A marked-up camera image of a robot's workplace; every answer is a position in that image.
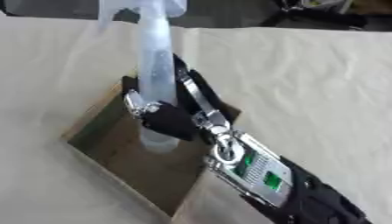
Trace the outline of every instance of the beige backdrop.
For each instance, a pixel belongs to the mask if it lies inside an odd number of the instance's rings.
[[[2,223],[167,223],[59,141],[136,64],[133,24],[0,17]],[[392,35],[173,29],[175,52],[243,110],[237,128],[392,217]],[[211,173],[177,223],[268,223]]]

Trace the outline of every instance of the robotic arm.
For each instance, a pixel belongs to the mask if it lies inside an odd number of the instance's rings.
[[[145,102],[126,89],[124,102],[144,127],[212,145],[207,167],[276,224],[370,224],[345,196],[313,174],[278,156],[251,135],[234,129],[234,118],[202,76],[175,57],[178,107]]]

